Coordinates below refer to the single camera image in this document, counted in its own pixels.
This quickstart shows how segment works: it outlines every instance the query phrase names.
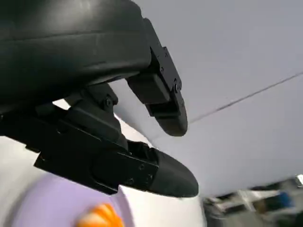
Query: orange object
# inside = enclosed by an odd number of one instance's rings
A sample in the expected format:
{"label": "orange object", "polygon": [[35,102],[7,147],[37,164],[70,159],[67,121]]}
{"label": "orange object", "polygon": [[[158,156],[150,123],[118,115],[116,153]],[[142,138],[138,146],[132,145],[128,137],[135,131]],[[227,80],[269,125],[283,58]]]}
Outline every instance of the orange object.
{"label": "orange object", "polygon": [[77,227],[124,227],[123,221],[110,204],[94,207],[82,217]]}

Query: black clamp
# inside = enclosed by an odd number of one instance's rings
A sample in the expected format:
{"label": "black clamp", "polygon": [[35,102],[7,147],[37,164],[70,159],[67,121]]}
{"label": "black clamp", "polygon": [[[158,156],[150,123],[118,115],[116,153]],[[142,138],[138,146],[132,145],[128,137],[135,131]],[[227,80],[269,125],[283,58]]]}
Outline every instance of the black clamp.
{"label": "black clamp", "polygon": [[183,136],[188,125],[180,76],[151,22],[144,19],[144,23],[151,48],[151,64],[141,74],[128,78],[128,85],[167,134]]}
{"label": "black clamp", "polygon": [[119,185],[165,196],[193,197],[193,174],[172,157],[142,142],[127,140],[108,84],[94,85],[53,104],[7,113],[0,122],[5,136],[39,153],[35,166],[98,191],[114,194]]}

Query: purple object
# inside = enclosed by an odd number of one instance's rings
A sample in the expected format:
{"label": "purple object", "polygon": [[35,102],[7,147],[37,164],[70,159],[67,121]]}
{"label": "purple object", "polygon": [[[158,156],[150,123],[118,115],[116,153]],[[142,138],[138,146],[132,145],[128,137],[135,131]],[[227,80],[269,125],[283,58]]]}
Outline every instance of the purple object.
{"label": "purple object", "polygon": [[133,227],[124,194],[108,196],[77,183],[47,174],[28,191],[12,227],[73,227],[77,219],[100,203],[110,203],[126,227]]}

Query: screw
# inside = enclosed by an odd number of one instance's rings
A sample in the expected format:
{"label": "screw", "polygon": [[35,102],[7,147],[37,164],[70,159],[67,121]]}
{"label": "screw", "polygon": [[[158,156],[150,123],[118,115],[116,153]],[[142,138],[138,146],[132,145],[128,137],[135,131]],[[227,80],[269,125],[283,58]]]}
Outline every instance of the screw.
{"label": "screw", "polygon": [[112,100],[110,100],[109,97],[106,97],[106,99],[105,99],[105,105],[106,106],[111,106],[112,105]]}
{"label": "screw", "polygon": [[180,91],[180,87],[177,83],[174,84],[174,90],[175,90],[175,93],[178,93]]}
{"label": "screw", "polygon": [[147,175],[147,178],[145,179],[145,184],[150,184],[150,182],[152,181],[153,176],[151,174]]}
{"label": "screw", "polygon": [[143,170],[145,168],[145,166],[143,165],[143,164],[141,164],[140,166],[139,166],[139,169],[140,170]]}

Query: white ceiling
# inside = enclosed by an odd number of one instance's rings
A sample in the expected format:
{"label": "white ceiling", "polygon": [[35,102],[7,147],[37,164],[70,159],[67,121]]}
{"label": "white ceiling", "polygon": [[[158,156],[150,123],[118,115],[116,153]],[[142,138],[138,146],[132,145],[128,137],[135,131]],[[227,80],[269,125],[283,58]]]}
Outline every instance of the white ceiling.
{"label": "white ceiling", "polygon": [[204,195],[303,172],[303,79],[293,77],[303,72],[303,1],[135,2],[178,68],[190,127],[165,135],[125,81],[112,84],[116,113],[186,164]]}

